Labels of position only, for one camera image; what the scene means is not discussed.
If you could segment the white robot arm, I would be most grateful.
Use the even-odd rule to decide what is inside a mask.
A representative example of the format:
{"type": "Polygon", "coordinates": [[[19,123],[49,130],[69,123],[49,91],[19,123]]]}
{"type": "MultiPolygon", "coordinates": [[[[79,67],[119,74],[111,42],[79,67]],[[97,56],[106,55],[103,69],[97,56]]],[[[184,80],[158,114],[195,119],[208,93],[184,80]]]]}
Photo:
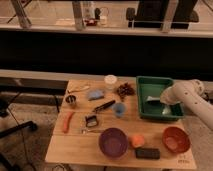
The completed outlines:
{"type": "Polygon", "coordinates": [[[160,102],[167,105],[182,102],[213,131],[213,105],[201,97],[203,92],[200,80],[177,81],[161,93],[160,102]]]}

